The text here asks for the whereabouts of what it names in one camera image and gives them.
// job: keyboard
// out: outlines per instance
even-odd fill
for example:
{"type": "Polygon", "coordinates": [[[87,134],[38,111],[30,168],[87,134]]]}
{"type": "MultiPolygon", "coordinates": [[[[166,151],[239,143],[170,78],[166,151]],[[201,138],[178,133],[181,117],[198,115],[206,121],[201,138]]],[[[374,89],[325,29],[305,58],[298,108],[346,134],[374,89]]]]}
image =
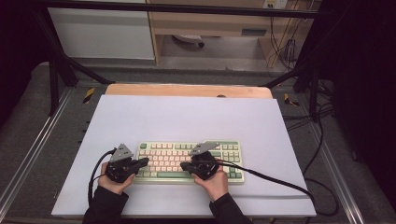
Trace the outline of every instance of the keyboard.
{"type": "MultiPolygon", "coordinates": [[[[218,143],[219,146],[209,150],[217,159],[230,161],[242,166],[241,146],[237,141],[207,141],[218,143]]],[[[148,166],[140,168],[134,183],[141,184],[190,184],[193,178],[183,171],[180,163],[191,161],[189,152],[198,143],[194,142],[142,142],[139,144],[136,157],[149,158],[148,166]]],[[[223,166],[230,185],[243,184],[244,172],[233,167],[223,166]]]]}

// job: sleeve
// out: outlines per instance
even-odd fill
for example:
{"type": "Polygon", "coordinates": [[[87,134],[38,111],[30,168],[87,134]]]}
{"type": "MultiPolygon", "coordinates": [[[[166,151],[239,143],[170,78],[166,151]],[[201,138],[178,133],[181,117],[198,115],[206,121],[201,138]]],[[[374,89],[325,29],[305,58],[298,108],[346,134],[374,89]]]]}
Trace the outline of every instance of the sleeve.
{"type": "Polygon", "coordinates": [[[209,207],[219,224],[253,224],[244,216],[230,193],[224,194],[213,203],[211,202],[209,207]]]}
{"type": "Polygon", "coordinates": [[[100,186],[96,189],[90,207],[84,215],[83,224],[117,224],[129,196],[113,193],[100,186]]]}

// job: desk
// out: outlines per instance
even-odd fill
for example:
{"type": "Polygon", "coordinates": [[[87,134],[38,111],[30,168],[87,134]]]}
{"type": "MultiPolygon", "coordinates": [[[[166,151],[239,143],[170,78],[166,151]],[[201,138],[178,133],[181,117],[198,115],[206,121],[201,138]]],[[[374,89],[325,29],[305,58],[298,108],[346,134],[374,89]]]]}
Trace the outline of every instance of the desk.
{"type": "MultiPolygon", "coordinates": [[[[246,168],[306,188],[277,102],[271,98],[271,92],[264,88],[110,85],[96,108],[52,214],[82,217],[88,208],[87,186],[97,160],[120,143],[135,152],[138,142],[145,140],[236,139],[241,143],[246,168]],[[229,98],[232,89],[235,98],[229,98]],[[238,92],[241,96],[246,92],[263,95],[236,98],[238,92]],[[219,94],[229,96],[210,97],[219,94]]],[[[124,217],[211,217],[209,199],[196,185],[134,184],[126,193],[130,200],[124,217]]],[[[309,198],[300,191],[250,174],[245,175],[243,185],[230,186],[230,193],[248,217],[316,214],[309,198]]]]}

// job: wooden edge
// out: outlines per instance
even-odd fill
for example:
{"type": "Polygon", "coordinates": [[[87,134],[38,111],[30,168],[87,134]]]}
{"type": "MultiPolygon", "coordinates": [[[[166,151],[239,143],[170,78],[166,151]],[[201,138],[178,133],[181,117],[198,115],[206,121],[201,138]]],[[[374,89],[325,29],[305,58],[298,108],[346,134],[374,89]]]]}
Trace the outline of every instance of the wooden edge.
{"type": "Polygon", "coordinates": [[[148,95],[148,96],[204,96],[230,98],[272,99],[272,93],[264,87],[179,85],[179,84],[111,84],[106,95],[148,95]]]}

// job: black cable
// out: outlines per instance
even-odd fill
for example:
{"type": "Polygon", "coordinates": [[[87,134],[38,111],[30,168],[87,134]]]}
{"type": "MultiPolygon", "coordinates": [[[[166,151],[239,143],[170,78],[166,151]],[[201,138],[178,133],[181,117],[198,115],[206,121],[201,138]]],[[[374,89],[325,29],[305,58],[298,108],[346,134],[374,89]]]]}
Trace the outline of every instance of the black cable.
{"type": "Polygon", "coordinates": [[[331,190],[329,187],[327,187],[326,185],[320,183],[320,182],[317,181],[317,180],[314,180],[314,179],[311,179],[311,178],[305,178],[304,180],[305,180],[305,181],[311,181],[311,182],[313,182],[313,183],[315,183],[315,184],[321,185],[323,188],[325,188],[327,191],[329,191],[330,194],[332,195],[332,197],[334,198],[334,203],[335,203],[334,211],[332,211],[332,212],[330,212],[330,213],[325,213],[325,212],[320,212],[319,210],[315,209],[315,210],[317,211],[317,213],[320,214],[320,215],[322,215],[322,216],[325,216],[325,217],[332,217],[332,216],[334,216],[335,214],[337,214],[337,213],[338,213],[338,210],[339,210],[339,208],[340,208],[340,205],[339,205],[338,201],[336,200],[336,197],[335,197],[334,193],[332,192],[332,190],[331,190]]]}
{"type": "MultiPolygon", "coordinates": [[[[330,104],[330,103],[327,103],[327,104],[322,105],[322,106],[319,108],[319,112],[318,112],[318,113],[320,114],[320,112],[321,112],[323,106],[329,105],[329,104],[330,104]]],[[[323,135],[324,135],[324,134],[323,134],[323,127],[322,127],[322,124],[321,124],[320,116],[318,116],[318,125],[319,125],[319,128],[320,128],[320,139],[319,139],[318,148],[317,148],[317,150],[315,151],[314,156],[311,158],[310,162],[306,165],[305,169],[303,170],[303,175],[305,175],[305,173],[306,173],[306,171],[308,170],[308,168],[312,165],[312,162],[313,162],[313,161],[315,160],[315,158],[317,157],[318,153],[320,152],[321,145],[323,144],[323,135]]]]}
{"type": "MultiPolygon", "coordinates": [[[[287,60],[287,61],[285,62],[285,58],[289,58],[289,57],[290,57],[290,53],[292,54],[292,57],[294,58],[294,51],[295,51],[295,39],[294,39],[294,36],[295,36],[295,34],[296,34],[298,28],[300,27],[302,21],[303,21],[303,19],[301,19],[301,18],[299,18],[299,19],[297,19],[296,21],[294,21],[294,23],[297,23],[297,22],[298,22],[298,24],[296,25],[296,27],[295,27],[295,29],[294,29],[294,32],[293,32],[293,34],[292,34],[292,36],[291,36],[291,38],[288,40],[288,43],[285,44],[285,46],[281,48],[281,47],[277,44],[277,41],[276,41],[276,38],[275,38],[275,35],[274,35],[274,17],[270,17],[270,29],[271,29],[271,34],[270,34],[270,37],[271,37],[271,38],[270,38],[270,40],[271,40],[271,45],[272,45],[272,47],[273,47],[273,49],[274,49],[274,51],[275,51],[275,55],[279,58],[279,60],[280,60],[281,63],[283,64],[283,66],[286,67],[286,68],[288,68],[289,70],[290,70],[290,69],[293,69],[294,64],[293,64],[293,67],[291,67],[291,66],[290,66],[290,60],[287,60]],[[280,51],[283,50],[283,49],[284,49],[284,55],[282,55],[282,54],[280,53],[280,51]]],[[[270,56],[270,57],[268,58],[268,60],[267,60],[267,70],[268,70],[268,61],[270,61],[270,59],[271,59],[272,57],[274,57],[275,55],[272,55],[272,56],[270,56]]]]}
{"type": "MultiPolygon", "coordinates": [[[[334,111],[333,107],[329,107],[324,109],[323,111],[320,111],[317,113],[317,116],[320,118],[324,118],[330,114],[332,114],[334,111]]],[[[297,119],[302,119],[302,121],[295,123],[287,128],[288,132],[297,128],[300,128],[304,126],[305,124],[309,123],[312,121],[312,117],[310,115],[307,116],[282,116],[283,120],[288,121],[288,120],[297,120],[297,119]]]]}
{"type": "Polygon", "coordinates": [[[248,173],[250,173],[252,175],[258,176],[258,177],[260,177],[262,179],[269,180],[271,182],[274,182],[274,183],[277,183],[277,184],[280,184],[280,185],[283,185],[283,186],[286,186],[286,187],[289,187],[289,188],[292,188],[292,189],[297,189],[297,190],[301,191],[302,193],[306,194],[311,199],[312,203],[315,204],[314,196],[306,189],[303,189],[303,188],[301,188],[301,187],[299,187],[297,185],[293,185],[293,184],[291,184],[289,182],[273,178],[273,177],[268,176],[268,175],[263,175],[263,174],[261,174],[261,173],[259,173],[257,171],[250,170],[250,169],[244,168],[242,166],[238,166],[237,164],[235,164],[233,162],[230,162],[230,161],[223,161],[223,160],[220,160],[220,161],[222,161],[222,162],[218,162],[219,165],[233,167],[233,168],[236,168],[236,169],[239,169],[239,170],[243,170],[243,171],[246,171],[246,172],[248,172],[248,173]]]}
{"type": "Polygon", "coordinates": [[[97,178],[102,177],[102,176],[104,176],[104,175],[99,175],[99,176],[97,176],[96,178],[93,179],[93,181],[94,181],[95,179],[97,179],[97,178]]]}
{"type": "Polygon", "coordinates": [[[308,224],[311,221],[311,218],[312,217],[307,217],[306,220],[305,220],[305,224],[308,224]]]}
{"type": "Polygon", "coordinates": [[[116,150],[117,150],[117,149],[114,148],[113,150],[108,151],[108,152],[105,153],[105,154],[99,159],[99,161],[96,163],[95,168],[93,169],[93,172],[92,172],[92,175],[91,175],[90,183],[88,184],[88,204],[91,204],[92,198],[93,198],[93,197],[92,197],[93,181],[94,181],[96,178],[98,178],[98,177],[101,176],[101,175],[99,175],[99,176],[97,176],[96,178],[94,178],[94,177],[95,177],[95,174],[96,174],[96,170],[98,169],[98,166],[100,165],[100,163],[102,162],[102,160],[103,160],[107,155],[113,155],[114,152],[115,152],[116,150]]]}

